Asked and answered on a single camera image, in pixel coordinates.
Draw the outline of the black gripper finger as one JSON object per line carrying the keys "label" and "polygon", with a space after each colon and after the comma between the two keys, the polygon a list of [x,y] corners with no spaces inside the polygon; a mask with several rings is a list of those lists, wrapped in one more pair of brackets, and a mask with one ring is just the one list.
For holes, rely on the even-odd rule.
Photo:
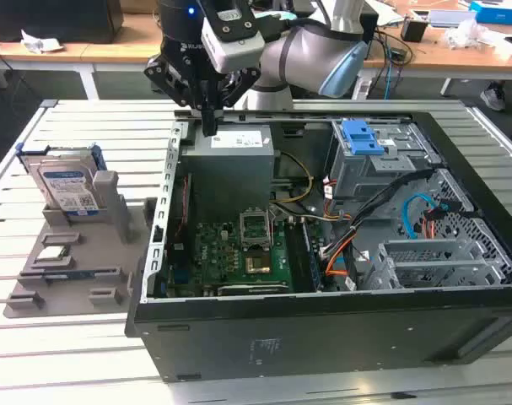
{"label": "black gripper finger", "polygon": [[210,135],[214,136],[224,107],[233,107],[259,79],[258,67],[247,67],[232,73],[217,73],[210,82]]}
{"label": "black gripper finger", "polygon": [[204,136],[210,135],[210,108],[207,82],[189,56],[157,55],[144,69],[145,76],[177,105],[190,106],[199,114]]}

